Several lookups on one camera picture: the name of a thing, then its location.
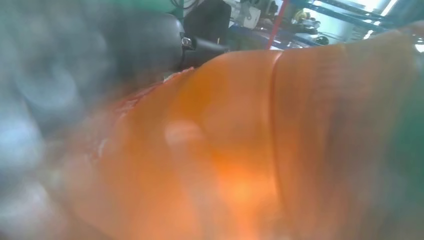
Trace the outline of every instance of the green object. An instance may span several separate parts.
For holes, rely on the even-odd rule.
[[[170,0],[110,0],[125,6],[141,8],[149,11],[170,13],[175,10],[175,6]]]

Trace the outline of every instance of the fluorescent light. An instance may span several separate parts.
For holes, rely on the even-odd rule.
[[[385,9],[383,10],[383,12],[381,13],[381,15],[384,17],[386,16],[390,10],[392,10],[392,8],[395,6],[395,4],[398,2],[398,0],[391,0],[387,6],[385,7]]]
[[[424,45],[416,44],[415,48],[418,50],[418,52],[424,53]]]
[[[391,0],[387,6],[385,7],[385,9],[383,10],[383,12],[381,13],[381,15],[384,17],[386,16],[391,10],[392,8],[395,6],[395,4],[398,2],[398,0]],[[379,26],[381,24],[380,21],[376,21],[374,22],[374,25]],[[371,37],[371,35],[374,33],[373,30],[368,31],[368,33],[363,37],[363,39],[369,39]]]
[[[371,34],[373,34],[373,30],[369,30],[368,33],[363,37],[363,39],[369,39],[371,37]]]

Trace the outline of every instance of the cable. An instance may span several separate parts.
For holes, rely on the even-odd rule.
[[[182,6],[181,6],[181,5],[177,2],[177,0],[170,0],[170,2],[171,2],[171,3],[172,3],[172,5],[174,5],[176,8],[184,9],[184,10],[191,9],[194,5],[199,4],[199,0],[194,0],[194,2],[193,2],[192,4],[190,4],[189,6],[184,7],[184,5],[182,5]]]
[[[289,0],[285,0],[285,1],[282,2],[282,6],[279,10],[277,19],[274,22],[274,27],[272,28],[271,35],[269,36],[268,45],[266,46],[266,49],[270,49],[271,46],[273,45],[274,38],[276,37],[280,23],[283,20],[284,11],[286,10],[288,5],[289,5]]]

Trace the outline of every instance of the blue metal rack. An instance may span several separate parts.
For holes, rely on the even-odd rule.
[[[310,9],[317,13],[321,13],[329,17],[333,17],[335,19],[338,19],[347,23],[351,23],[355,26],[361,27],[365,30],[374,31],[376,33],[385,32],[387,29],[385,27],[379,26],[379,24],[374,24],[371,22],[384,23],[385,26],[391,25],[392,23],[389,17],[381,16],[375,12],[368,12],[364,9],[351,6],[346,3],[339,2],[337,0],[320,0],[320,2],[348,11],[349,13],[340,13],[332,9],[328,9],[324,6],[314,5],[312,3],[313,1],[306,1],[306,0],[286,0],[286,1],[289,1],[289,4],[295,5],[299,9]],[[265,43],[268,41],[268,38],[266,36],[254,30],[250,30],[247,28],[239,27],[239,26],[232,26],[230,30],[235,33],[259,40],[261,43],[262,42]],[[301,43],[310,47],[320,46],[316,42],[310,41],[308,39],[299,37],[291,32],[280,29],[276,35],[276,40],[281,41],[281,40],[287,40],[287,39],[291,39],[293,42]],[[280,49],[289,48],[287,44],[279,43],[278,41],[274,41],[272,45]]]
[[[334,1],[334,0],[322,0],[321,2],[323,2],[323,3],[329,3],[329,2],[331,2],[332,4],[334,4],[334,2],[337,2],[337,1]],[[310,3],[310,2],[305,2],[305,1],[302,1],[302,0],[291,0],[290,3],[298,6],[299,8],[310,9],[310,10],[313,10],[313,11],[315,11],[317,13],[324,14],[324,15],[333,17],[335,19],[342,20],[342,21],[347,22],[347,23],[351,23],[353,25],[356,25],[356,26],[359,26],[359,27],[362,27],[362,28],[373,30],[375,32],[380,32],[381,33],[381,32],[385,32],[386,31],[386,29],[384,27],[381,27],[381,26],[378,26],[378,25],[374,25],[372,23],[365,22],[363,19],[361,19],[361,18],[369,19],[368,17],[371,17],[371,14],[370,14],[370,16],[368,16],[367,13],[369,14],[369,12],[367,12],[365,10],[362,10],[360,8],[356,8],[356,7],[353,7],[353,6],[347,7],[346,4],[343,4],[343,5],[340,5],[340,6],[335,6],[335,7],[338,7],[338,8],[341,8],[341,9],[345,9],[347,11],[351,11],[351,12],[354,12],[354,13],[362,13],[363,15],[359,15],[359,16],[361,16],[361,18],[355,17],[355,16],[353,16],[351,14],[348,15],[348,14],[344,14],[344,13],[339,13],[339,12],[333,11],[331,9],[328,9],[326,7],[317,6],[317,5],[314,5],[314,4]],[[380,18],[380,19],[384,19],[385,18],[385,17],[380,16],[378,14],[373,14],[372,17],[374,17],[374,18],[377,17],[377,18]]]

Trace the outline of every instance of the red pole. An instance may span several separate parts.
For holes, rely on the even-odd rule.
[[[274,27],[272,28],[271,35],[269,36],[269,41],[268,41],[268,45],[266,46],[266,49],[270,49],[271,46],[273,45],[274,38],[276,37],[280,23],[283,20],[283,14],[284,14],[284,11],[287,8],[287,5],[289,5],[289,0],[284,0],[282,2],[281,8],[279,10],[277,19],[274,22]]]

